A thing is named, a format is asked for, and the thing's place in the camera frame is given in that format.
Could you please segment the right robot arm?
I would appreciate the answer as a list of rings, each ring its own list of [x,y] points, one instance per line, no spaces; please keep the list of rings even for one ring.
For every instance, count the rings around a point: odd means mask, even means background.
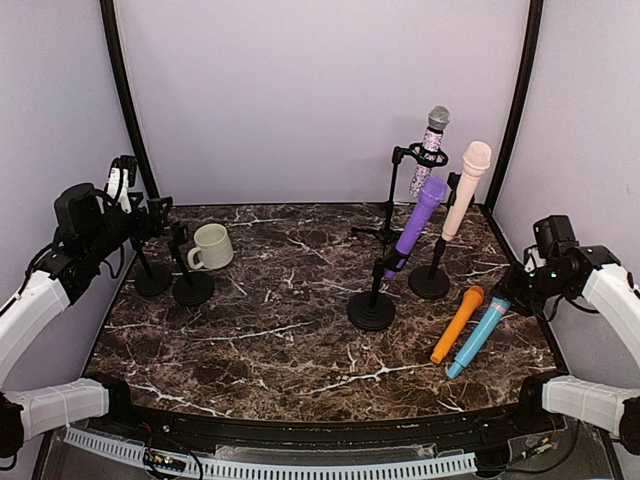
[[[494,288],[507,309],[548,323],[566,362],[523,381],[510,424],[534,432],[559,414],[639,453],[639,282],[603,245],[583,245],[566,215],[533,225],[534,243]]]

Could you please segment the black round-base orange mic stand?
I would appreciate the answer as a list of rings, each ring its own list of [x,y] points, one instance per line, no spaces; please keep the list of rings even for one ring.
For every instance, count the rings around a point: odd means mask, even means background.
[[[130,240],[140,261],[142,270],[136,275],[134,288],[142,297],[155,297],[165,292],[172,284],[170,269],[162,263],[150,263],[143,251],[143,243],[137,239]]]

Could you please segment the black round-base blue mic stand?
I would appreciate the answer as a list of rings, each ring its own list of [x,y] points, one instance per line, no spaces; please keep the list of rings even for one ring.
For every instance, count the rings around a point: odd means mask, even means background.
[[[188,238],[186,224],[179,221],[170,225],[171,239],[168,248],[172,259],[181,272],[180,278],[172,288],[175,301],[182,306],[194,307],[208,301],[215,291],[214,279],[203,272],[190,272],[182,258],[180,246],[184,245]]]

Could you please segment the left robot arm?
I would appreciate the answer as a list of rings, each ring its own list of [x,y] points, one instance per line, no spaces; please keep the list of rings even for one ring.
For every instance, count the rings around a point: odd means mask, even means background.
[[[28,347],[99,276],[100,266],[126,243],[139,247],[159,237],[170,197],[131,195],[130,210],[91,183],[74,185],[54,202],[58,227],[51,244],[29,263],[25,280],[1,309],[1,376],[6,378]],[[122,397],[129,392],[109,376],[30,391],[1,391],[1,456],[15,457],[45,432],[102,417],[120,436],[141,427],[140,412]]]

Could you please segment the orange toy microphone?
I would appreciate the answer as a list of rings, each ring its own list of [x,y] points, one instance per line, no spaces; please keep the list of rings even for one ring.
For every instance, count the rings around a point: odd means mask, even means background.
[[[482,305],[484,295],[480,286],[472,286],[464,293],[460,307],[431,353],[430,360],[434,364],[439,365],[449,354],[472,315]]]

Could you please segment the blue toy microphone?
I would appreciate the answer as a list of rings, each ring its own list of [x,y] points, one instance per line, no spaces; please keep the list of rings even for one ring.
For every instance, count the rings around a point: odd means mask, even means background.
[[[478,325],[447,369],[448,379],[455,379],[471,364],[510,307],[511,302],[506,299],[499,297],[492,299]]]

